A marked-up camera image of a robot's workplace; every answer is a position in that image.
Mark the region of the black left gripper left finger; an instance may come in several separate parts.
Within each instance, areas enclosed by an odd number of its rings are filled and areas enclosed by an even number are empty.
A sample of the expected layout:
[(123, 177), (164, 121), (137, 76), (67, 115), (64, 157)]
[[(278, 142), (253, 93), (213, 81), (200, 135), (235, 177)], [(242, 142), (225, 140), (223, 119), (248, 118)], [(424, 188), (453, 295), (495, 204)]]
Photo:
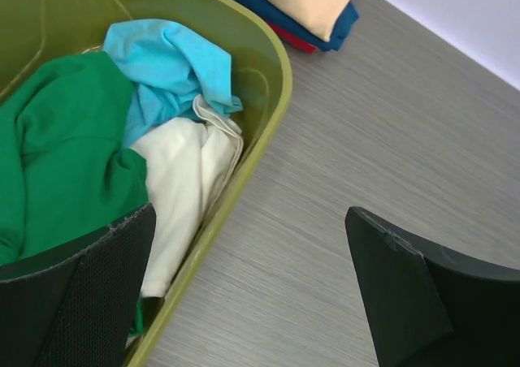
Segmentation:
[(143, 205), (1, 268), (3, 366), (121, 366), (154, 238)]

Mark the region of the light blue t shirt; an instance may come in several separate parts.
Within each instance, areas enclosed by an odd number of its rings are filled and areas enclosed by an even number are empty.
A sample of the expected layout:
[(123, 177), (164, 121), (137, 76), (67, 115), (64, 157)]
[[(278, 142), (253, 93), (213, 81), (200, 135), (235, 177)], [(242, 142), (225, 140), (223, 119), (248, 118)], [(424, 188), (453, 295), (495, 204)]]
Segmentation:
[(232, 93), (231, 55), (182, 24), (164, 19), (115, 23), (102, 49), (135, 86), (125, 148), (170, 119), (196, 119), (198, 95), (224, 117), (243, 109)]

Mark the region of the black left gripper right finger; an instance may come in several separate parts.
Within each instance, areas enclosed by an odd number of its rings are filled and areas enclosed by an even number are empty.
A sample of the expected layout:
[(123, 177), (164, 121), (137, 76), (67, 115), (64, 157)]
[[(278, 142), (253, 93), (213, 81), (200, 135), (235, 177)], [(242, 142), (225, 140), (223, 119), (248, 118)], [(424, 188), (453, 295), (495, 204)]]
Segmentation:
[(519, 272), (351, 207), (346, 235), (380, 366), (517, 366)]

